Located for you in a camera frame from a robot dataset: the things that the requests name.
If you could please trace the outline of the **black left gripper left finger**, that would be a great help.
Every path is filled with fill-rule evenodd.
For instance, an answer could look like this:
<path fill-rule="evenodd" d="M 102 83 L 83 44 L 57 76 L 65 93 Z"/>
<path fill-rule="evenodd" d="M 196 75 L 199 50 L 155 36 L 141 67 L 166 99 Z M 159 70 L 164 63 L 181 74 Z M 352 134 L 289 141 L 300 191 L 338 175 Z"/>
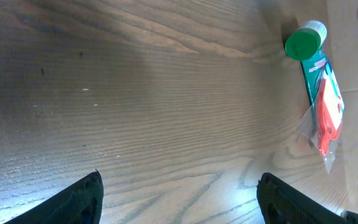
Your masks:
<path fill-rule="evenodd" d="M 94 171 L 8 222 L 10 224 L 98 224 L 101 219 L 103 196 L 101 174 Z"/>

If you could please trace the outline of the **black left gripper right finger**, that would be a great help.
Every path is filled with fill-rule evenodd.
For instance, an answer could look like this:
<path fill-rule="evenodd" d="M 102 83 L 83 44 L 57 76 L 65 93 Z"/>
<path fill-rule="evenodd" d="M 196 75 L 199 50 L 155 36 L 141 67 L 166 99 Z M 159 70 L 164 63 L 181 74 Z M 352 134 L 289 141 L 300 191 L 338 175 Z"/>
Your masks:
<path fill-rule="evenodd" d="M 358 213 L 337 215 L 269 172 L 258 181 L 257 200 L 269 224 L 358 224 Z"/>

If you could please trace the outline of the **red tool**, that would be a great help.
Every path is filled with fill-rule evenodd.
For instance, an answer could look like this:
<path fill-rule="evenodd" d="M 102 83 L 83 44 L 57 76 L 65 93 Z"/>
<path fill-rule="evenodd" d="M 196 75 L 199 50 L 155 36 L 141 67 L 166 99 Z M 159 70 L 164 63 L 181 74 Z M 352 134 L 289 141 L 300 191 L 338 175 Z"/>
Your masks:
<path fill-rule="evenodd" d="M 314 103 L 301 119 L 299 130 L 323 157 L 331 172 L 343 127 L 344 102 L 333 71 L 320 70 Z"/>

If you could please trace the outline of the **green white gloves package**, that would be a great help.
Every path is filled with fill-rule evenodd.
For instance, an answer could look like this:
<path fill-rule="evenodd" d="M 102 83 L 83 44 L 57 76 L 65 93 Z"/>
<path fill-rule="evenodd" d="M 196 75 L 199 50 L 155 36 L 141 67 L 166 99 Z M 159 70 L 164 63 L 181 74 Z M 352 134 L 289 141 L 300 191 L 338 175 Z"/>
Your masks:
<path fill-rule="evenodd" d="M 334 70 L 322 47 L 311 58 L 302 60 L 301 67 L 310 105 L 313 106 L 319 90 L 319 81 L 323 78 L 324 72 L 333 81 L 333 84 L 337 83 Z"/>

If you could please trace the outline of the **green lid jar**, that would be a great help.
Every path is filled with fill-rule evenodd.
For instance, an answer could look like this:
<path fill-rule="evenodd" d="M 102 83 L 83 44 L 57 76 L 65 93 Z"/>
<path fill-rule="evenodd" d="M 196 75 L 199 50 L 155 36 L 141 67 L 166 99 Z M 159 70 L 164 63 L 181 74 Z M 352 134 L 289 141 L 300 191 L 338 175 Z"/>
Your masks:
<path fill-rule="evenodd" d="M 298 61 L 312 57 L 327 38 L 326 26 L 316 20 L 305 22 L 285 42 L 286 54 Z"/>

